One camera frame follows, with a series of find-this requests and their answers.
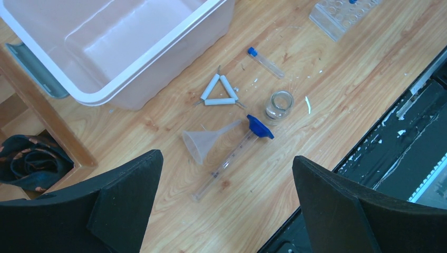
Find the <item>white debris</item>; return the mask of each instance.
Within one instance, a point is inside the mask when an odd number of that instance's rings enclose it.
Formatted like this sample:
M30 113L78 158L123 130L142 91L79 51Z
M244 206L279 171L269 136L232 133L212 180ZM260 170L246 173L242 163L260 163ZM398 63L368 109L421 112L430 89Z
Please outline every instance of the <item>white debris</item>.
M397 132L397 134L398 134L397 137L399 138L399 137L402 136L405 132L406 132L406 130L401 130L401 131Z
M309 110L309 114L310 114L311 108L310 108L310 102L309 102L309 99L307 98L307 96L306 96L305 100L306 100L306 103L307 103L307 109Z

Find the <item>paper scrap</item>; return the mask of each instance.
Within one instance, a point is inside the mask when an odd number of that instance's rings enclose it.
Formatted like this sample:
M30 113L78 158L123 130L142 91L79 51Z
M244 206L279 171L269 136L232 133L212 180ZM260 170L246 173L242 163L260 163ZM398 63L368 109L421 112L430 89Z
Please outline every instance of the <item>paper scrap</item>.
M311 108L310 108L310 102L309 102L309 99L307 98L307 96L306 96L306 103L307 103L307 108L309 109L309 114L310 114Z

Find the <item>clear funnel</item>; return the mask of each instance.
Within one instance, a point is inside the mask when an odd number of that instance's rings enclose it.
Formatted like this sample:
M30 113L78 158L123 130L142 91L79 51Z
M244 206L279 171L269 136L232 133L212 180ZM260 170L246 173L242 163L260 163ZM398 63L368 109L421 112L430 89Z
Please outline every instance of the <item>clear funnel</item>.
M241 120L237 120L218 131L183 131L183 141L194 160L198 164L203 164L203 160L207 157L208 152L217 139L240 123Z

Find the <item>white ceramic tube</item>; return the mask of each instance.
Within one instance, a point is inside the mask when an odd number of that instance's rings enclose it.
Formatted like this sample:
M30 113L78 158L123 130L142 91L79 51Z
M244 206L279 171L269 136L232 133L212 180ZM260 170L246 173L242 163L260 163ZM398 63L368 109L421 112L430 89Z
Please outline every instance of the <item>white ceramic tube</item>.
M221 104L236 104L236 100L231 99L205 99L205 105L221 105Z
M217 81L219 80L219 75L215 74L214 77L211 79L210 83L208 84L207 88L203 92L200 99L206 100L209 96L209 93L211 93L212 89L214 89L214 86L216 86Z
M221 75L220 76L220 80L222 81L222 84L225 87L225 90L227 90L228 95L230 95L230 97L232 97L235 100L239 100L239 98L237 97L235 91L233 90L233 88L231 87L230 83L228 82L227 78L224 75Z

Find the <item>test tube with blue cap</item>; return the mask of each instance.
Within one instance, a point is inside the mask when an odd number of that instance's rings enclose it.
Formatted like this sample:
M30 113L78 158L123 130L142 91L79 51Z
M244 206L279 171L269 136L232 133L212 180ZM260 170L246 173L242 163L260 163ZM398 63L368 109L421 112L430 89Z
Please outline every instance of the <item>test tube with blue cap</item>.
M214 183L220 179L222 173L226 171L231 164L234 163L238 156L240 156L245 150L249 149L258 138L274 138L271 131L257 118L250 114L247 115L247 118L249 120L250 130L245 134L237 147L227 155L223 163L211 173L208 180L199 188L196 193L192 195L192 199L194 201L199 202L211 189Z
M267 59L262 54L259 54L258 51L254 47L250 47L248 49L248 54L258 61L262 66L266 67L268 70L270 70L275 76L277 76L279 79L284 78L284 72L280 70L274 62Z

